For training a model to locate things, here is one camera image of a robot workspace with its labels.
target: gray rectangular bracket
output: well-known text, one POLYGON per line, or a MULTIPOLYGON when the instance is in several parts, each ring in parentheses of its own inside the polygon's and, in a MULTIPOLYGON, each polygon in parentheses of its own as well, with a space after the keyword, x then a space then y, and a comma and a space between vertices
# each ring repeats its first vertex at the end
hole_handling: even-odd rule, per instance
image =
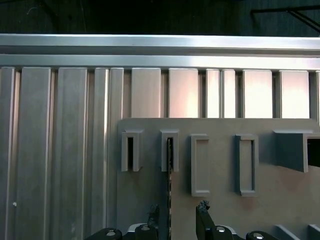
POLYGON ((243 197, 256 193, 256 169, 259 164, 259 139, 253 134, 236 134, 238 189, 243 197))
POLYGON ((274 130, 276 136, 276 160, 279 166, 308 172, 308 140, 320 140, 319 133, 311 130, 274 130))
POLYGON ((300 240, 298 237, 296 237, 292 232, 290 232, 288 229, 286 229, 282 225, 276 225, 276 236, 283 240, 300 240))
POLYGON ((132 170, 138 172, 142 167, 141 146, 143 130, 126 130, 121 136, 121 171, 129 170, 128 140, 132 138, 132 170))
POLYGON ((178 129, 164 129, 161 130, 161 171, 168 171, 167 163, 167 140, 173 140, 173 171, 179 171, 179 130, 178 129))
POLYGON ((191 134, 191 195, 210 195, 209 136, 191 134))
POLYGON ((316 225, 308 225, 308 239, 319 240, 320 239, 320 228, 316 225))

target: corrugated metal wall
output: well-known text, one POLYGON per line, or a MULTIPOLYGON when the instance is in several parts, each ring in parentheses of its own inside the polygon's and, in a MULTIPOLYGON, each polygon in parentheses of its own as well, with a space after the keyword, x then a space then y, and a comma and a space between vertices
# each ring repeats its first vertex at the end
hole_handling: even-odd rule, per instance
POLYGON ((256 69, 1 68, 0 238, 82 240, 115 227, 110 196, 117 193, 108 186, 117 184, 117 173, 107 160, 118 156, 120 119, 318 120, 319 77, 256 69))

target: small screw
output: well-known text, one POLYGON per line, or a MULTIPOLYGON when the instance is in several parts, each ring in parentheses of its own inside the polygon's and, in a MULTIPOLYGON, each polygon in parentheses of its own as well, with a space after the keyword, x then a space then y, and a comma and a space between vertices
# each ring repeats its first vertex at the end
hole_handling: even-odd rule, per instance
POLYGON ((222 226, 218 226, 216 228, 216 230, 219 232, 219 233, 224 233, 226 230, 222 227, 222 226))
POLYGON ((142 231, 148 231, 150 230, 150 228, 148 227, 148 225, 144 225, 142 228, 141 228, 142 231))
POLYGON ((106 235, 110 237, 116 235, 116 233, 113 230, 110 230, 106 235))
POLYGON ((255 239, 264 239, 264 236, 262 236, 260 233, 254 233, 253 234, 253 237, 255 238, 255 239))

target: aluminum frame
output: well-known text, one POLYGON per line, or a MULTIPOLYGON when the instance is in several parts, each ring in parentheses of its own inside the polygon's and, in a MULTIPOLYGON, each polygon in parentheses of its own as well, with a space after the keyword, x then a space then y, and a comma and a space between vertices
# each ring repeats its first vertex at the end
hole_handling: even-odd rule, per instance
POLYGON ((320 70, 320 38, 0 34, 0 67, 320 70))

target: dark background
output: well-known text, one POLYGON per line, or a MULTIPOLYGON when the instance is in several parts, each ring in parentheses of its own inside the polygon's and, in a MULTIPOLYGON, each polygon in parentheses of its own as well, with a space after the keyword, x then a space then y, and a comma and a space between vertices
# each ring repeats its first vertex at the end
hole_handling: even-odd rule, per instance
MULTIPOLYGON (((286 12, 320 0, 0 0, 0 33, 318 37, 286 12)), ((320 10, 303 11, 320 23, 320 10)))

